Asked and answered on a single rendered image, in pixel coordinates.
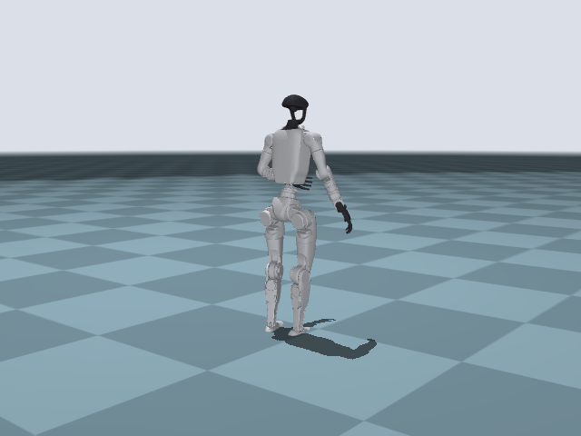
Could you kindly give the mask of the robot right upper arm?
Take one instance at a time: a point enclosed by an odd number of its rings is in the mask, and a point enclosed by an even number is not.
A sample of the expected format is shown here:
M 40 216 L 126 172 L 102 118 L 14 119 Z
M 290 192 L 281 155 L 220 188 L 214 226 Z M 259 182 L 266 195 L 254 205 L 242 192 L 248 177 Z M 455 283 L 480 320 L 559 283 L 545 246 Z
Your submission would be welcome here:
M 314 163 L 317 166 L 316 175 L 320 180 L 330 178 L 327 165 L 326 157 L 322 147 L 322 138 L 317 133 L 312 132 L 302 132 L 303 142 L 306 146 L 310 148 L 310 152 Z

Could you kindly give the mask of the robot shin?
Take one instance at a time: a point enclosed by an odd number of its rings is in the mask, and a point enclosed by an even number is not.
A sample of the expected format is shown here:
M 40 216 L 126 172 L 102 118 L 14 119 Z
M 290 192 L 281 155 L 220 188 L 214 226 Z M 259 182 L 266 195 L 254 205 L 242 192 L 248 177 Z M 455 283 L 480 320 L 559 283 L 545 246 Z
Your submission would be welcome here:
M 275 327 L 277 306 L 281 297 L 281 278 L 271 280 L 269 277 L 269 263 L 266 266 L 265 299 L 268 308 L 268 326 Z
M 293 283 L 290 287 L 291 305 L 293 307 L 293 329 L 303 331 L 305 308 L 310 296 L 310 273 L 302 269 L 299 273 L 299 284 Z

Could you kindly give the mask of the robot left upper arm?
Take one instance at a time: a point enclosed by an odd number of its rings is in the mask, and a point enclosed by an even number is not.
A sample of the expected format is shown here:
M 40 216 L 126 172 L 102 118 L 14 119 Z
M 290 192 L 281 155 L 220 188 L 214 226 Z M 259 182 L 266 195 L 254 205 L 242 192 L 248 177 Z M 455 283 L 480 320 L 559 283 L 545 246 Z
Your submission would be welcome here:
M 257 167 L 257 172 L 264 178 L 271 176 L 269 163 L 272 160 L 272 138 L 275 133 L 267 134 L 264 140 L 264 147 L 261 153 L 261 159 Z

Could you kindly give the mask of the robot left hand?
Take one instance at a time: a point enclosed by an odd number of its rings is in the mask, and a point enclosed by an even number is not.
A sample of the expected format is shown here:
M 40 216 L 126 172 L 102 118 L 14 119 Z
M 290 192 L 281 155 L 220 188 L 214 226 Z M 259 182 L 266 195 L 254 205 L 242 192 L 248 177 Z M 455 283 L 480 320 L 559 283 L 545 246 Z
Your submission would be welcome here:
M 312 179 L 312 177 L 307 177 L 306 179 Z M 305 181 L 305 183 L 312 183 L 312 182 L 311 182 L 311 181 Z M 289 184 L 289 185 L 290 185 L 290 184 Z M 311 187 L 311 185 L 309 185 L 309 184 L 293 184 L 293 186 L 294 186 L 294 187 L 301 188 L 301 189 L 303 189 L 303 190 L 309 190 L 309 188 L 305 188 L 305 187 L 302 187 L 302 186 L 300 186 L 300 185 L 304 185 L 304 186 L 309 186 L 309 187 Z

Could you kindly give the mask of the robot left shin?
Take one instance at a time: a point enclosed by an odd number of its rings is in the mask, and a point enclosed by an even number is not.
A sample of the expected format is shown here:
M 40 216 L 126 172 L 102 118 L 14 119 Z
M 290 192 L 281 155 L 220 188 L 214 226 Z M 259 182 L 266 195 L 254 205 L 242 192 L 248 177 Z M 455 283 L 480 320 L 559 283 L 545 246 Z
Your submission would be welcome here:
M 268 326 L 275 327 L 277 306 L 281 297 L 281 278 L 271 280 L 269 277 L 269 263 L 266 266 L 265 299 L 268 308 Z

